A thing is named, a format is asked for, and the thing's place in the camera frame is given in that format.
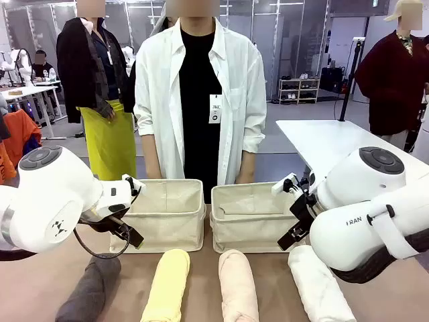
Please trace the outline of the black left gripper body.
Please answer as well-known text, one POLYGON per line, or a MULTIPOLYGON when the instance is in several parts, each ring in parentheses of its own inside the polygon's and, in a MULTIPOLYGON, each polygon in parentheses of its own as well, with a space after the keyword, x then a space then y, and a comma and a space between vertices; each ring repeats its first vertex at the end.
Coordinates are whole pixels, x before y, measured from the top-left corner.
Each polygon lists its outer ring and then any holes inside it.
POLYGON ((132 227, 126 224, 121 219, 114 216, 108 216, 99 222, 100 228, 103 232, 110 232, 122 240, 131 240, 132 227))

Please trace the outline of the yellow towel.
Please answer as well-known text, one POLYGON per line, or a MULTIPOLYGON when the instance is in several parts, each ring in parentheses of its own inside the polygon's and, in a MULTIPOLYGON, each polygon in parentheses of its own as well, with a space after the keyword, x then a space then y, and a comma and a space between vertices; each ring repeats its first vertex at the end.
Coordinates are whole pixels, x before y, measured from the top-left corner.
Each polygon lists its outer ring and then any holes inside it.
POLYGON ((180 322, 181 306, 190 270, 190 256, 181 249, 165 252, 160 258, 147 304, 140 322, 180 322))

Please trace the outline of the white towel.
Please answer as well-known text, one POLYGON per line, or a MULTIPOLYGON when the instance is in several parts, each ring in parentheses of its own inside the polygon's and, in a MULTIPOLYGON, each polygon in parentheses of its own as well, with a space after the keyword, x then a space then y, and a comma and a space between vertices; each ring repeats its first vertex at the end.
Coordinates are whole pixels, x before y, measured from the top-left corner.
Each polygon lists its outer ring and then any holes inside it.
POLYGON ((288 266, 310 322, 357 322, 336 278, 311 246, 297 246, 288 266))

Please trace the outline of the pink towel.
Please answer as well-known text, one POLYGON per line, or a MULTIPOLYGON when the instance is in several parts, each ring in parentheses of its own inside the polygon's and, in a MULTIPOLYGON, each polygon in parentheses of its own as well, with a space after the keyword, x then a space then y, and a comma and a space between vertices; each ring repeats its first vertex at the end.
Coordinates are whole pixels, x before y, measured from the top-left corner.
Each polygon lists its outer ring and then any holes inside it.
POLYGON ((219 258, 224 322, 259 322, 253 273, 245 254, 229 250, 219 258))

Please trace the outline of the grey towel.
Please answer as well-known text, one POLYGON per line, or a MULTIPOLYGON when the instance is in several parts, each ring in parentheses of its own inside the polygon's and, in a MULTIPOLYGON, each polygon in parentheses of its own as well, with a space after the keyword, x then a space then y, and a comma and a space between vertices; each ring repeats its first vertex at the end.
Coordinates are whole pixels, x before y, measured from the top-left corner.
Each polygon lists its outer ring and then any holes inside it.
POLYGON ((121 272, 118 258, 92 257, 55 322, 97 322, 110 300, 121 272))

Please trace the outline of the person's left hand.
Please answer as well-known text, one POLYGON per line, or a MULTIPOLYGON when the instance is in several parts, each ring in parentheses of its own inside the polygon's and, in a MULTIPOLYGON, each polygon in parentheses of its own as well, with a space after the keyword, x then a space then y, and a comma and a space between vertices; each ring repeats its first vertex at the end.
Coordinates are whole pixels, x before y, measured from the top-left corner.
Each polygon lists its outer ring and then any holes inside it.
POLYGON ((250 184, 254 182, 254 168, 241 168, 235 180, 236 184, 250 184))

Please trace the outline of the white side table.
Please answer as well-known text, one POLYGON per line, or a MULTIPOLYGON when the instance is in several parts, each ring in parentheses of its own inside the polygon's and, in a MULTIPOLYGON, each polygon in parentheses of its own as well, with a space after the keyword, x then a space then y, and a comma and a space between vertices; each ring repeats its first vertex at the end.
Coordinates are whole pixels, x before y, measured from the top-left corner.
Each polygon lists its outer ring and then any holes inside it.
POLYGON ((393 152, 404 163, 406 182, 429 174, 429 165, 400 150, 350 121, 277 120, 277 126, 315 173, 315 184, 351 152, 375 146, 393 152))

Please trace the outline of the white shoe rack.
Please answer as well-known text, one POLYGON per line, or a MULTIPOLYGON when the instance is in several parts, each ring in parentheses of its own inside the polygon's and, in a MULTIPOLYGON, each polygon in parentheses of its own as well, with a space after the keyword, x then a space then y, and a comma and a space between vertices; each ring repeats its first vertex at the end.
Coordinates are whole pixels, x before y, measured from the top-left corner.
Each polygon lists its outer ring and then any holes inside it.
POLYGON ((317 102, 320 79, 282 77, 278 85, 279 104, 302 104, 317 102))

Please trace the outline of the mannequin with yellow skirt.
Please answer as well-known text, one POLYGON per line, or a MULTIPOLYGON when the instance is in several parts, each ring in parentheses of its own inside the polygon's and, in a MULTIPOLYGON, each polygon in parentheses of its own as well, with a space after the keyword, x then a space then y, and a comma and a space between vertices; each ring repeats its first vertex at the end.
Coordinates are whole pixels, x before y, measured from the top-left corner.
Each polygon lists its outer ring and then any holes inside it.
POLYGON ((75 0, 58 35, 58 74, 70 123, 83 122, 90 168, 101 180, 135 176, 135 102, 121 46, 104 27, 105 0, 75 0))

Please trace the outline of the person in white shirt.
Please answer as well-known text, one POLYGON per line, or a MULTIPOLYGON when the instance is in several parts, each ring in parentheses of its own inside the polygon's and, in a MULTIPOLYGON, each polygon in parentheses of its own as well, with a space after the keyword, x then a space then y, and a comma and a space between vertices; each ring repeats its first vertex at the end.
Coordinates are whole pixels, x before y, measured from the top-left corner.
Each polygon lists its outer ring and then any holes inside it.
POLYGON ((146 39, 135 61, 135 107, 145 165, 163 179, 236 184, 254 168, 267 115, 263 58, 251 40, 218 20, 219 0, 166 0, 175 24, 146 39), (209 124, 209 95, 223 96, 209 124))

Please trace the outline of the white name badge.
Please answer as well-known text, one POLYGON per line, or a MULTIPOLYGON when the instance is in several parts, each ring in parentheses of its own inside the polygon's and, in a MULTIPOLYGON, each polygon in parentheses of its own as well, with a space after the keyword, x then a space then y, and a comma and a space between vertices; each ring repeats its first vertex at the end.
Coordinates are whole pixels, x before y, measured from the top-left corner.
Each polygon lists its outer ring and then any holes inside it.
POLYGON ((223 111, 223 96, 221 94, 209 95, 209 124, 220 124, 223 111))

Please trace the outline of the orange garment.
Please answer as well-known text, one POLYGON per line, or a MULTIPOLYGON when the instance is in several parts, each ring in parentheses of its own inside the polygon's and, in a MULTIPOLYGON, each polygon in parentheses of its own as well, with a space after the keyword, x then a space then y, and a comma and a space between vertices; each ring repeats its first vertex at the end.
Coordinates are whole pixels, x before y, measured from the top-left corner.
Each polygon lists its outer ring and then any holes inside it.
POLYGON ((42 146, 41 138, 40 129, 24 110, 0 114, 0 185, 16 177, 19 161, 42 146))

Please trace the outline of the black equipment case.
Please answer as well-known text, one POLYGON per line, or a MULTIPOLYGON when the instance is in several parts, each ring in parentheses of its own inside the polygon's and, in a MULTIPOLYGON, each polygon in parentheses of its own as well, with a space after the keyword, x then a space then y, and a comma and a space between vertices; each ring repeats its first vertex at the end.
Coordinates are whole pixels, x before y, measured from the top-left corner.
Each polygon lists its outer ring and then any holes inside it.
POLYGON ((320 89, 339 93, 343 85, 344 67, 324 67, 320 75, 320 89))

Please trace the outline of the white background desk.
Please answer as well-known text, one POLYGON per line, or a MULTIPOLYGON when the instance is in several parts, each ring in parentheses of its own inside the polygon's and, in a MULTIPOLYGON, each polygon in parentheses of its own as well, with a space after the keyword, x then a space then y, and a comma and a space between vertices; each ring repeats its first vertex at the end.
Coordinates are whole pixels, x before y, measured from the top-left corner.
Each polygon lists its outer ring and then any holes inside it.
POLYGON ((26 103, 26 110, 32 114, 37 125, 46 124, 48 134, 42 140, 65 140, 64 136, 55 136, 52 128, 54 122, 66 118, 57 96, 57 85, 60 81, 41 82, 40 85, 0 89, 0 93, 9 104, 17 109, 26 103))

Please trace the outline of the seated person in background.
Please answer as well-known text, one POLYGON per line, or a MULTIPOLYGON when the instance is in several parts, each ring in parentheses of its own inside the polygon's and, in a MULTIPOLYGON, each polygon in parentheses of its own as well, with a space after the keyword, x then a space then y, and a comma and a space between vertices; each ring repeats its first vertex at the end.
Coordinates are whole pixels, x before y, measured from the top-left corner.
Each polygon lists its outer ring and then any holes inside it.
POLYGON ((32 64, 32 74, 35 80, 39 82, 53 82, 57 80, 54 67, 46 61, 46 52, 37 50, 35 62, 32 64))

